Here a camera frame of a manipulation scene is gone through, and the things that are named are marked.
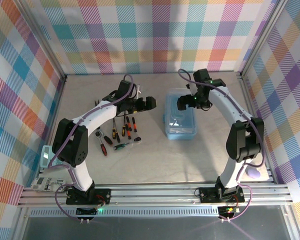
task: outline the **blue plastic box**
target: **blue plastic box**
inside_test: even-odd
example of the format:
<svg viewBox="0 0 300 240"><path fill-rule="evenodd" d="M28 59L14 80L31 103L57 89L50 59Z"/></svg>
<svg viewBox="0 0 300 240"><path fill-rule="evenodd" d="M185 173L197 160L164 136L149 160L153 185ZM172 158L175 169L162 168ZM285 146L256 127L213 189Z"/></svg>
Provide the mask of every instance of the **blue plastic box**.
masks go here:
<svg viewBox="0 0 300 240"><path fill-rule="evenodd" d="M165 97L165 133L170 140L191 140L197 134L197 123L193 107L179 111L178 98L190 94L187 88L171 88Z"/></svg>

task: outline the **plaid wallpaper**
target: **plaid wallpaper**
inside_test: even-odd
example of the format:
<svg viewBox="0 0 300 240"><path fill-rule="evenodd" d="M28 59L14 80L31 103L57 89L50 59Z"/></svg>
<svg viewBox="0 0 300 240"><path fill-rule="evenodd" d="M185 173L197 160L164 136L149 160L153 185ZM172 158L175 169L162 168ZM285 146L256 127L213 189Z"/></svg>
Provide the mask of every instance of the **plaid wallpaper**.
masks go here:
<svg viewBox="0 0 300 240"><path fill-rule="evenodd" d="M68 74L234 70L276 1L27 0Z"/></svg>
<svg viewBox="0 0 300 240"><path fill-rule="evenodd" d="M300 220L300 0L289 0L247 77L271 161Z"/></svg>
<svg viewBox="0 0 300 240"><path fill-rule="evenodd" d="M0 240L34 177L60 87L13 0L0 0Z"/></svg>

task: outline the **transparent lid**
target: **transparent lid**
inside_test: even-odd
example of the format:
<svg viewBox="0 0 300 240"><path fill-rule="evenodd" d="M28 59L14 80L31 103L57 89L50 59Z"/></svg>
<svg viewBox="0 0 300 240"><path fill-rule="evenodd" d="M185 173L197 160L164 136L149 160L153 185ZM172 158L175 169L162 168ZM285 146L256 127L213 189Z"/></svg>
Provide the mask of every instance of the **transparent lid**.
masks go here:
<svg viewBox="0 0 300 240"><path fill-rule="evenodd" d="M165 98L165 131L167 134L195 134L197 125L193 107L179 111L178 98L190 94L187 88L171 88Z"/></svg>

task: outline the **metal grate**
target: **metal grate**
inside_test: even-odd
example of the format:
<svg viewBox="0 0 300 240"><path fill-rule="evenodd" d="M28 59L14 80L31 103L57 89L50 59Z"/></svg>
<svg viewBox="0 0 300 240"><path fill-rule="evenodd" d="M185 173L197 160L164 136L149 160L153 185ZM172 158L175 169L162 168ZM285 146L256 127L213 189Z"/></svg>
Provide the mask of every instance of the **metal grate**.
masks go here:
<svg viewBox="0 0 300 240"><path fill-rule="evenodd" d="M75 207L65 207L64 210L72 216L76 215ZM98 217L190 217L218 216L216 206L189 207L103 207L96 213ZM65 217L57 207L36 207L30 212L30 217Z"/></svg>

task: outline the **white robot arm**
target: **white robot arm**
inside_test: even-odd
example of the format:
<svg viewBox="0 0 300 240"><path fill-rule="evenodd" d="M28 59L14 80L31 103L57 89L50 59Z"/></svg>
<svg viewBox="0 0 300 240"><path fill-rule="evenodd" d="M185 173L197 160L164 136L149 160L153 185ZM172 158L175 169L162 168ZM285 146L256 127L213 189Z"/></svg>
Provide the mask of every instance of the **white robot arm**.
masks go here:
<svg viewBox="0 0 300 240"><path fill-rule="evenodd" d="M215 187L218 190L219 199L228 198L238 193L240 190L238 183L240 183L242 173L247 167L246 164L251 163L261 152L256 133L246 118L254 124L261 139L264 135L264 122L261 118L254 118L245 111L232 97L225 83L221 79L212 80L207 69L196 71L193 77L196 83L201 84L192 82L187 85L191 94L181 96L178 99L178 109L185 110L186 105L198 109L208 109L214 105L230 125L231 129L226 142L229 159L223 173L218 177Z"/></svg>
<svg viewBox="0 0 300 240"><path fill-rule="evenodd" d="M86 116L86 118L84 118L86 115L85 113L72 120L64 118L59 122L52 145L53 153L56 153L61 149L73 127L78 124L72 138L57 156L59 160L69 166L70 172L73 173L75 180L69 198L67 198L67 204L71 201L73 204L92 204L95 201L95 184L89 175L85 161L88 155L89 135L104 122L113 119L122 112L132 114L135 112L148 111L157 106L156 100L151 96L147 96L145 101L143 101L142 97L138 99L131 97L133 88L132 92L126 96L129 89L131 89L131 82L122 80L118 90L115 90L104 97L102 101L93 108L100 108L99 110L90 110L89 113L91 114Z"/></svg>

